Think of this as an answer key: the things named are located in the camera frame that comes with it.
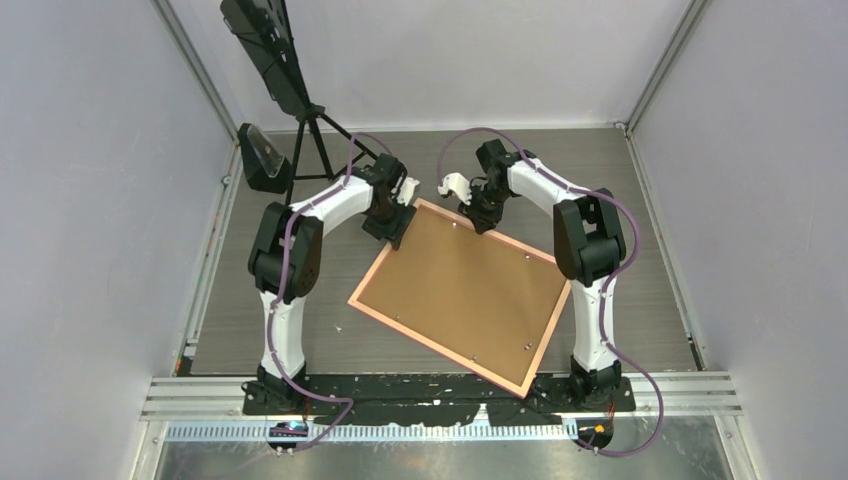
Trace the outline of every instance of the robotic arm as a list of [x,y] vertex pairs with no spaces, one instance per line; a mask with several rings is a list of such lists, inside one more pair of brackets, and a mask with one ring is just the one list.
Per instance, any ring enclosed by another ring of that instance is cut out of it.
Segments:
[[[503,205],[510,197],[524,196],[553,218],[554,256],[566,278],[572,280],[576,341],[571,357],[569,386],[575,404],[605,402],[621,382],[621,363],[602,340],[600,330],[601,288],[624,259],[626,250],[615,207],[595,197],[564,189],[551,181],[553,176],[570,184],[542,166],[535,155],[533,166],[518,153],[507,153],[500,140],[486,142],[477,149],[477,159],[486,173],[486,182],[472,185],[458,173],[442,179],[439,193],[456,195],[462,202],[459,212],[468,217],[477,233],[497,226]],[[545,169],[546,175],[539,173]],[[611,196],[607,190],[599,192]],[[584,222],[594,226],[586,232]],[[612,305],[609,301],[615,279],[607,288],[604,333],[613,342]]]
[[[248,271],[255,277],[262,298],[266,332],[272,336],[277,355],[289,378],[305,371],[301,346],[303,307],[318,279],[323,237],[343,221],[363,213],[366,218],[362,228],[378,240],[389,240],[397,249],[415,214],[415,207],[409,202],[418,181],[408,177],[406,167],[394,157],[380,155],[373,167],[355,167],[344,188],[339,188],[341,182],[343,180],[340,179],[303,202],[290,206],[277,202],[268,205],[248,260]],[[332,190],[338,191],[324,198]],[[300,213],[292,229],[294,244],[289,257],[286,289],[282,292],[283,301],[273,309],[272,329],[268,331],[271,304],[280,295],[282,241],[286,223],[294,212],[304,207],[307,208]],[[281,400],[299,403],[299,394],[282,380],[267,342],[257,369],[257,380],[259,391],[249,394],[259,396],[273,392]]]

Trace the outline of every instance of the metal floor panel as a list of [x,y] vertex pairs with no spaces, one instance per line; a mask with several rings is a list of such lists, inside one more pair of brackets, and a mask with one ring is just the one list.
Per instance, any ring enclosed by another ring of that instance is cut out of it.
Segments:
[[[616,418],[616,433],[608,448],[638,446],[655,422],[653,418]],[[328,443],[291,457],[276,457],[269,450],[264,442],[167,442],[156,478],[733,478],[712,417],[667,418],[662,435],[651,448],[625,459],[595,456],[568,440]],[[252,459],[250,465],[234,471]]]
[[[642,253],[616,287],[615,337],[618,346],[649,371],[695,368],[686,333],[675,304],[645,200],[622,133],[614,129],[528,130],[510,132],[522,146],[550,169],[589,188],[609,188],[633,212],[643,232]],[[436,159],[453,132],[398,132],[378,136],[421,180],[419,196],[456,209],[457,200],[436,193]],[[493,137],[475,133],[454,142],[445,172],[479,174],[474,150]],[[289,155],[293,135],[276,135]],[[347,142],[325,134],[334,168],[341,168]],[[304,139],[301,174],[320,173],[314,142]],[[254,280],[247,273],[247,256],[265,206],[282,197],[259,193],[240,179],[227,235],[212,286],[192,372],[251,374],[263,351],[262,305]],[[326,188],[323,180],[300,181],[294,198]],[[382,245],[362,231],[353,218],[324,239],[321,276],[306,304],[304,353],[313,373],[461,372],[463,369],[426,347],[383,326],[347,305],[347,299],[377,257]],[[550,217],[529,201],[507,202],[498,230],[546,252],[553,252]],[[628,249],[632,234],[625,226]],[[569,304],[557,326],[540,371],[568,371],[574,345],[574,311]]]

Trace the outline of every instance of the aluminum frame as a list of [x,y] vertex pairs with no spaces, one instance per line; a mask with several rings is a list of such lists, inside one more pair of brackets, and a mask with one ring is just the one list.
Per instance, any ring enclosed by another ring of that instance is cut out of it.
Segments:
[[141,422],[143,431],[138,440],[133,471],[130,480],[152,480],[156,477],[159,461],[162,458],[162,448],[165,445],[165,433],[168,422]]
[[224,129],[230,135],[230,138],[235,140],[236,124],[233,121],[233,116],[224,104],[224,100],[221,98],[221,95],[218,94],[218,90],[212,82],[212,77],[203,65],[203,61],[200,59],[200,55],[197,54],[197,50],[195,50],[194,45],[192,45],[191,39],[189,39],[185,28],[183,28],[182,22],[180,22],[179,17],[176,12],[174,12],[174,8],[171,6],[170,0],[151,0],[151,3],[162,18],[162,23],[165,24],[165,27],[171,33],[171,36],[174,37],[177,49],[180,53],[182,53],[183,58],[185,58],[189,69],[191,69],[195,79],[197,79],[197,82],[200,84],[200,88],[203,90],[203,93],[206,94],[206,98],[208,98],[209,102],[212,104],[212,108],[218,115],[218,119],[221,121]]
[[218,208],[212,230],[209,233],[209,241],[204,246],[203,264],[200,267],[200,274],[195,284],[194,297],[186,320],[178,358],[183,356],[193,358],[197,350],[200,330],[203,328],[203,319],[206,317],[206,307],[209,305],[209,295],[212,292],[212,283],[215,280],[215,272],[218,270],[218,260],[221,257],[221,249],[224,246],[224,238],[230,224],[230,215],[238,193],[242,168],[239,148],[234,145],[227,175],[221,180],[224,188],[218,197]]
[[671,41],[663,52],[662,57],[660,57],[660,62],[657,64],[657,68],[654,69],[654,73],[651,74],[651,78],[648,80],[645,90],[642,91],[642,95],[639,97],[639,101],[636,102],[636,107],[633,109],[633,113],[630,114],[630,118],[627,120],[626,131],[628,134],[635,131],[636,126],[639,124],[639,121],[648,109],[651,100],[653,100],[654,94],[657,90],[659,90],[663,80],[665,80],[666,74],[669,70],[671,70],[675,60],[686,45],[686,41],[692,34],[693,29],[698,24],[698,20],[701,18],[704,8],[710,3],[710,1],[711,0],[691,0],[689,2],[689,6],[686,8],[683,18],[680,19],[680,23],[677,25],[677,29],[675,29],[674,34],[671,37]]
[[[618,412],[622,417],[653,417],[657,398],[650,383],[639,373],[627,373],[636,411]],[[726,372],[664,372],[652,376],[663,392],[668,416],[738,416],[742,408]],[[300,415],[246,416],[241,413],[241,385],[255,377],[154,378],[142,407],[142,421],[182,420],[298,420]],[[484,409],[476,418],[488,419]],[[597,413],[561,412],[563,418],[597,418]]]
[[734,478],[760,478],[751,456],[748,440],[740,423],[745,417],[716,417],[716,428],[721,438],[724,454]]
[[699,343],[703,339],[701,329],[698,326],[694,312],[691,311],[689,305],[692,302],[689,299],[689,291],[685,284],[677,276],[678,264],[674,255],[668,248],[663,232],[663,219],[661,213],[657,210],[655,204],[655,194],[648,181],[645,165],[642,162],[642,157],[639,155],[635,134],[626,130],[624,125],[620,125],[624,131],[624,140],[627,143],[627,149],[630,151],[630,159],[633,161],[633,167],[636,170],[636,179],[639,182],[639,188],[642,190],[642,197],[645,199],[645,206],[648,210],[648,217],[651,219],[651,226],[654,232],[657,233],[657,244],[660,247],[660,257],[665,264],[666,274],[668,274],[671,291],[674,295],[674,300],[677,303],[677,309],[680,312],[680,319],[683,321],[683,328],[690,338],[693,339],[697,349],[697,356],[701,364],[705,368],[709,368],[709,361],[706,355],[706,345]]

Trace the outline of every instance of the purple cable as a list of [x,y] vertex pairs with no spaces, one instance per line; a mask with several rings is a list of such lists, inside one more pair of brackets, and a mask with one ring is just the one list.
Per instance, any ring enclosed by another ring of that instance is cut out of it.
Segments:
[[292,379],[289,378],[288,375],[286,375],[286,370],[283,367],[283,362],[280,361],[280,357],[277,356],[277,349],[274,348],[274,339],[273,339],[272,332],[273,332],[273,324],[274,324],[274,310],[276,310],[277,305],[279,305],[280,302],[283,301],[283,293],[286,291],[286,284],[288,283],[289,257],[291,256],[291,234],[292,234],[292,229],[294,228],[294,222],[295,222],[295,220],[297,220],[297,217],[299,217],[301,213],[305,212],[306,210],[308,210],[311,207],[320,205],[322,202],[329,199],[333,195],[339,193],[340,191],[342,191],[344,189],[344,187],[347,186],[347,183],[350,180],[350,176],[353,173],[353,147],[356,145],[356,139],[358,137],[367,137],[367,138],[370,138],[371,140],[374,140],[381,147],[383,147],[383,149],[386,150],[386,152],[388,152],[389,155],[392,155],[392,152],[389,149],[389,147],[386,146],[386,144],[384,144],[382,141],[380,141],[380,139],[378,139],[377,137],[375,137],[371,134],[368,134],[368,133],[364,133],[364,132],[354,133],[350,137],[350,148],[348,149],[348,155],[347,155],[347,169],[346,169],[346,172],[345,172],[345,178],[342,181],[342,183],[336,184],[336,187],[333,188],[332,190],[330,190],[329,192],[324,193],[323,195],[319,196],[317,199],[315,199],[315,200],[303,205],[302,207],[298,208],[292,214],[292,216],[289,217],[288,222],[286,222],[286,231],[285,231],[285,235],[283,236],[283,268],[282,268],[282,272],[280,273],[280,289],[279,289],[279,293],[277,294],[277,298],[274,299],[273,302],[271,302],[271,305],[270,305],[271,308],[268,311],[268,322],[267,322],[267,325],[265,327],[265,338],[267,339],[267,342],[268,342],[268,351],[271,353],[271,360],[274,361],[274,365],[276,365],[277,369],[280,370],[280,376],[282,377],[282,379],[285,380],[286,383],[288,383],[293,389],[298,391],[301,395],[304,395],[304,396],[309,397],[313,400],[318,400],[318,401],[321,401],[321,402],[344,403],[344,404],[346,404],[344,410],[342,410],[342,412],[336,417],[336,419],[333,420],[330,423],[330,425],[328,425],[327,428],[324,429],[323,432],[321,432],[317,437],[313,438],[312,440],[298,445],[296,448],[294,448],[294,450],[292,450],[292,452],[301,452],[301,451],[306,450],[308,448],[314,447],[315,444],[317,444],[322,438],[327,436],[327,434],[329,434],[332,429],[336,428],[336,426],[338,426],[338,424],[341,423],[341,421],[347,416],[347,414],[350,412],[351,408],[353,408],[353,399],[352,398],[326,397],[324,395],[319,395],[317,393],[310,392],[309,390],[306,390],[305,388],[301,387],[297,383],[293,382]]
[[[630,213],[630,211],[627,209],[627,207],[625,207],[624,204],[622,204],[620,201],[616,200],[615,198],[610,197],[609,195],[605,195],[603,193],[593,192],[591,190],[586,190],[584,188],[574,187],[574,186],[568,185],[567,183],[563,182],[559,177],[557,177],[553,173],[549,172],[544,166],[536,165],[529,158],[527,158],[527,154],[524,153],[524,149],[521,148],[521,146],[518,144],[518,142],[513,140],[512,137],[510,137],[509,135],[507,135],[506,133],[504,133],[500,130],[496,130],[494,128],[489,128],[489,127],[473,127],[473,128],[469,128],[467,130],[463,130],[463,131],[457,133],[456,135],[454,135],[453,137],[451,137],[445,143],[445,146],[442,147],[442,151],[439,153],[439,159],[436,162],[436,175],[438,176],[438,178],[436,178],[436,182],[438,184],[441,185],[442,179],[444,178],[444,175],[442,174],[442,163],[444,162],[445,152],[447,151],[448,147],[457,138],[459,138],[463,135],[466,135],[468,133],[472,133],[472,132],[491,132],[491,133],[494,133],[496,135],[503,137],[506,141],[511,143],[512,146],[515,147],[518,150],[518,154],[521,155],[521,160],[523,160],[527,165],[533,167],[533,169],[535,171],[537,171],[542,177],[546,178],[548,181],[553,182],[555,185],[559,186],[560,188],[564,188],[566,191],[572,191],[572,192],[579,193],[579,194],[582,194],[582,195],[588,195],[588,196],[595,197],[595,198],[598,198],[600,200],[603,200],[605,202],[611,203],[622,214],[624,214],[625,218],[627,218],[627,221],[630,223],[630,227],[633,229],[633,237],[634,237],[633,251],[630,253],[630,257],[624,263],[622,263],[614,272],[612,272],[609,275],[609,277],[607,277],[604,284],[601,286],[601,292],[600,292],[601,293],[601,302],[600,302],[599,311],[598,311],[598,323],[600,324],[599,327],[600,327],[600,333],[601,333],[601,340],[604,342],[604,344],[607,346],[607,348],[609,348],[609,350],[612,353],[614,353],[618,358],[620,358],[621,360],[624,360],[625,363],[629,364],[631,367],[635,368],[639,373],[641,373],[648,380],[648,382],[651,384],[651,386],[654,388],[654,391],[657,393],[657,405],[659,407],[659,414],[657,415],[657,426],[654,429],[654,433],[652,433],[650,438],[648,438],[648,440],[645,441],[645,443],[643,443],[639,447],[636,447],[632,450],[624,450],[624,451],[598,450],[597,453],[604,455],[604,456],[607,456],[607,457],[629,457],[630,455],[635,455],[637,453],[642,452],[643,450],[650,447],[654,443],[654,441],[656,441],[657,437],[659,437],[660,430],[662,429],[663,419],[665,418],[665,405],[663,404],[662,392],[660,392],[660,387],[659,387],[659,385],[657,385],[656,380],[654,380],[654,378],[651,376],[650,373],[648,373],[647,370],[645,370],[641,365],[636,363],[633,359],[631,359],[630,357],[628,357],[627,355],[622,353],[619,349],[617,349],[615,347],[615,345],[612,344],[612,342],[609,341],[609,337],[607,337],[606,329],[604,328],[604,312],[606,310],[607,289],[609,288],[612,281],[616,277],[618,277],[618,275],[621,272],[623,272],[628,267],[630,267],[630,265],[636,259],[636,256],[639,254],[641,233],[639,231],[639,225],[636,223],[636,219],[633,217],[633,214]],[[593,445],[591,445],[591,439],[590,439],[589,442],[584,442],[583,440],[578,439],[577,443],[581,447],[588,449],[588,450],[594,450],[594,448],[595,448]]]

